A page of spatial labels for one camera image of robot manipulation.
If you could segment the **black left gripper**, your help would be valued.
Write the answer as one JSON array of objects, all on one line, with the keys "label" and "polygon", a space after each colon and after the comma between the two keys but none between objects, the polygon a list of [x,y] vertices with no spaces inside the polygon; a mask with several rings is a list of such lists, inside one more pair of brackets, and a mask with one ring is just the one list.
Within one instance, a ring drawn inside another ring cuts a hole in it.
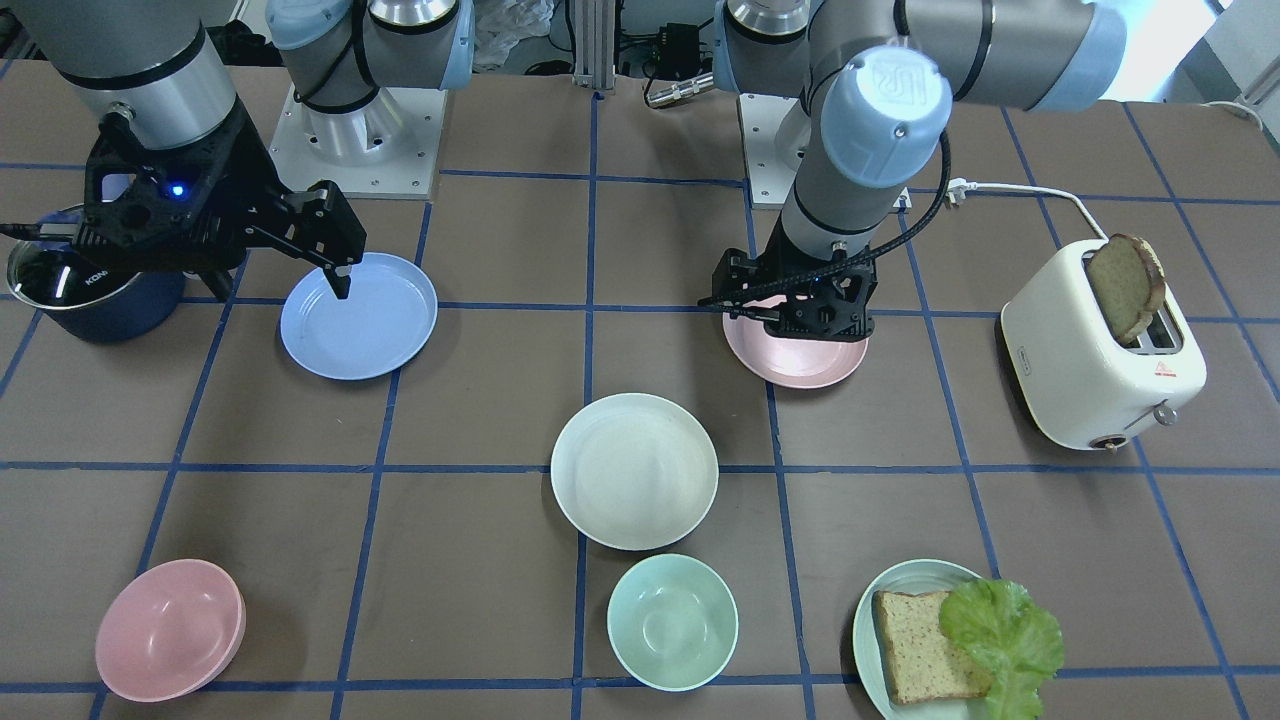
[{"label": "black left gripper", "polygon": [[710,296],[698,306],[759,322],[774,338],[855,343],[874,332],[867,304],[877,284],[870,258],[846,259],[837,251],[822,263],[803,252],[769,250],[753,259],[727,250],[713,272]]}]

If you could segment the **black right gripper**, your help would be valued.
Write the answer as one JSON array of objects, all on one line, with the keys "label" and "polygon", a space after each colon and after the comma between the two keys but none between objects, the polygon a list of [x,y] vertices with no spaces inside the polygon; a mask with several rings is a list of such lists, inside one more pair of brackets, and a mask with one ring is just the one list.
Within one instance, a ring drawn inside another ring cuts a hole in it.
[{"label": "black right gripper", "polygon": [[317,266],[338,300],[349,297],[364,225],[335,182],[292,191],[279,179],[242,101],[177,149],[145,147],[136,127],[123,110],[102,115],[74,250],[106,270],[191,272],[224,300],[247,250],[275,249]]}]

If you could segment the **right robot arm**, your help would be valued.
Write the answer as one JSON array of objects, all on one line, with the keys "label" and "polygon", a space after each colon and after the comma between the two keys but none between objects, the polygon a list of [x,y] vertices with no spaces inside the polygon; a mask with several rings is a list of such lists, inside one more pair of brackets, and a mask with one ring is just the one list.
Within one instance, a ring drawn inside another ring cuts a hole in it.
[{"label": "right robot arm", "polygon": [[[99,137],[76,225],[5,224],[5,234],[63,241],[100,270],[193,273],[221,300],[248,249],[274,249],[348,296],[366,243],[348,199],[333,179],[303,190],[282,181],[192,10],[178,1],[12,8],[95,113]],[[375,161],[407,142],[393,88],[461,88],[472,72],[471,1],[270,1],[266,19],[308,137],[332,163]]]}]

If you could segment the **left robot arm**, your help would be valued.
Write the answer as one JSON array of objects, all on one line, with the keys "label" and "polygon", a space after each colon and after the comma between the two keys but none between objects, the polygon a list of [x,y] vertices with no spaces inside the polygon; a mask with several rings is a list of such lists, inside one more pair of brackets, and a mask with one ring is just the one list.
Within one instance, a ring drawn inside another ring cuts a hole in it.
[{"label": "left robot arm", "polygon": [[765,249],[724,251],[700,305],[833,342],[873,332],[877,260],[941,209],[954,105],[1079,111],[1128,41],[1088,1],[721,1],[713,26],[716,86],[794,97],[805,149]]}]

